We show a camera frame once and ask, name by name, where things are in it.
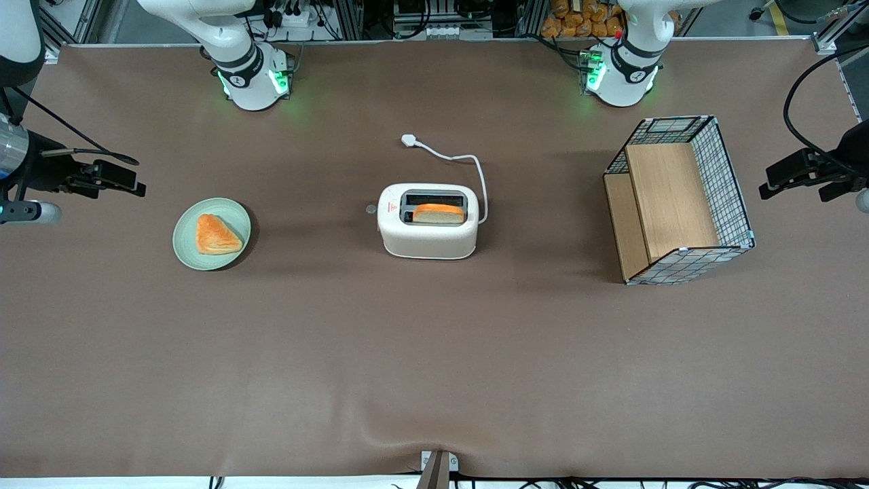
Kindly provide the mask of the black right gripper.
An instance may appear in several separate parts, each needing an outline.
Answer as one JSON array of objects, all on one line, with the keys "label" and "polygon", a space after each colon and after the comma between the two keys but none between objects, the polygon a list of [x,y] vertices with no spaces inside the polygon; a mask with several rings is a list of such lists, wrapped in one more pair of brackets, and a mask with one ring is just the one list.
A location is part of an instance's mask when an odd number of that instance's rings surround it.
[{"label": "black right gripper", "polygon": [[27,187],[41,192],[75,193],[83,197],[97,199],[102,189],[127,192],[136,197],[144,197],[147,186],[141,183],[136,171],[120,165],[96,159],[95,183],[69,182],[78,179],[83,173],[84,165],[75,161],[70,155],[60,157],[43,157],[41,152],[62,149],[61,143],[31,132],[29,134],[29,149],[27,153]]}]

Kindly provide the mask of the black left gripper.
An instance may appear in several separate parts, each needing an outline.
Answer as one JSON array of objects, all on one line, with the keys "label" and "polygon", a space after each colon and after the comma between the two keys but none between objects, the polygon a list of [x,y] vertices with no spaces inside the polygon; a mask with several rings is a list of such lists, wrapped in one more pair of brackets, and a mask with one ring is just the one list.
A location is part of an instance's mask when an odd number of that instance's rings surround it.
[{"label": "black left gripper", "polygon": [[838,161],[857,175],[845,179],[837,164],[812,149],[803,148],[766,168],[766,183],[758,186],[761,199],[771,199],[787,189],[827,183],[819,189],[819,198],[828,203],[836,198],[863,191],[868,179],[868,125],[864,120],[845,131],[838,143]]}]

